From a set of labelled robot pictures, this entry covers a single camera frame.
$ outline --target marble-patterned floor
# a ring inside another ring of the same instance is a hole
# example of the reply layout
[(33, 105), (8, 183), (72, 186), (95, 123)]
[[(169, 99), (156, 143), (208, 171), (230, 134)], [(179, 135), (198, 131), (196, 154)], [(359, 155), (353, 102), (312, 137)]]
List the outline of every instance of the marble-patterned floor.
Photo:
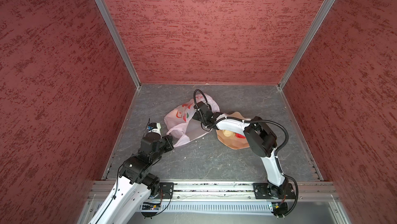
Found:
[[(291, 125), (281, 94), (275, 86), (191, 84), (142, 86), (114, 153), (107, 178), (115, 179), (117, 168), (122, 162), (131, 154), (137, 153), (148, 118), (151, 122), (160, 122), (162, 134), (165, 135), (167, 128), (164, 116), (192, 99), (196, 88), (210, 95), (218, 103), (221, 112), (240, 112), (244, 117), (259, 116), (282, 124), (290, 134), (288, 144), (278, 153), (283, 171), (297, 181), (313, 181), (309, 163)], [(275, 126), (270, 127), (276, 133), (280, 145), (284, 140), (282, 131)], [(217, 139), (215, 130), (204, 138), (165, 153), (161, 161), (153, 166), (151, 173), (162, 180), (266, 180), (266, 171), (260, 157), (250, 148), (230, 149)]]

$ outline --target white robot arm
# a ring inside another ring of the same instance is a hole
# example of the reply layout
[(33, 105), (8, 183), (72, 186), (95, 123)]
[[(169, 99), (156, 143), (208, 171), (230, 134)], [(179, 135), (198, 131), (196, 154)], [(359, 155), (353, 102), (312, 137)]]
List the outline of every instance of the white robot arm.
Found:
[[(196, 102), (197, 92), (202, 94), (206, 102)], [(289, 138), (288, 132), (282, 125), (274, 121), (261, 119), (258, 116), (253, 119), (239, 119), (220, 112), (213, 113), (211, 106), (207, 103), (206, 96), (198, 89), (195, 90), (193, 99), (196, 110), (193, 119), (200, 121), (202, 127), (205, 126), (208, 131), (215, 128), (217, 130), (236, 132), (245, 136), (252, 151), (261, 157), (268, 176), (268, 186), (266, 189), (263, 189), (263, 194), (267, 194), (275, 199), (282, 199), (285, 196), (285, 191), (289, 188), (288, 178), (294, 181), (297, 188), (295, 179), (285, 175), (282, 171), (277, 156), (278, 151), (287, 144)], [(279, 147), (277, 147), (276, 143), (277, 136), (267, 123), (276, 125), (284, 132), (285, 140)], [(290, 213), (295, 205), (296, 200), (287, 213)]]
[(172, 136), (161, 137), (160, 123), (150, 123), (146, 130), (138, 154), (120, 166), (112, 191), (89, 224), (126, 224), (143, 202), (159, 193), (160, 179), (149, 172), (163, 153), (173, 150)]

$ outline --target plastic bag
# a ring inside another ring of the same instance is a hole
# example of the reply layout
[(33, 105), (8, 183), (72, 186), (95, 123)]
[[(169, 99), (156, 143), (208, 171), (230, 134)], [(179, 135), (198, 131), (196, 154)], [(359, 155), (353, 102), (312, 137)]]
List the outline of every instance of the plastic bag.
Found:
[[(208, 104), (211, 105), (212, 112), (219, 112), (219, 106), (212, 99), (211, 96), (204, 94), (208, 100)], [(199, 94), (196, 95), (197, 102), (205, 102), (204, 97)], [(190, 141), (200, 138), (209, 132), (206, 132), (201, 128), (201, 122), (192, 120), (195, 114), (194, 101), (190, 101), (178, 106), (171, 112), (169, 112), (166, 117), (164, 117), (164, 122), (168, 128), (167, 134), (170, 134), (176, 138), (179, 138), (178, 142), (174, 144), (174, 147), (180, 147), (185, 145)]]

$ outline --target enclosure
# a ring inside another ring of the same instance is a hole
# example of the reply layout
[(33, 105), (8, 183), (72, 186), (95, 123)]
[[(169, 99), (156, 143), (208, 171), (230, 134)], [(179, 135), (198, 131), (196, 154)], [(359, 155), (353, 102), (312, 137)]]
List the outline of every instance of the enclosure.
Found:
[(89, 223), (148, 119), (165, 135), (198, 88), (288, 130), (295, 211), (263, 210), (261, 158), (213, 130), (152, 166), (169, 208), (129, 223), (395, 223), (396, 2), (0, 0), (0, 222)]

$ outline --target red textured wall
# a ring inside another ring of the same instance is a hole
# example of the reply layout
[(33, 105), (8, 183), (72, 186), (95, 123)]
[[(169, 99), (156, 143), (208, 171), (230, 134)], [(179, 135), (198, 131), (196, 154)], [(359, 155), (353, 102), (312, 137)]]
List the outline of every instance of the red textured wall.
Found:
[(134, 86), (94, 0), (0, 0), (0, 223), (76, 223)]
[(277, 84), (323, 0), (105, 0), (142, 82)]
[(353, 223), (397, 220), (397, 0), (336, 0), (285, 94)]

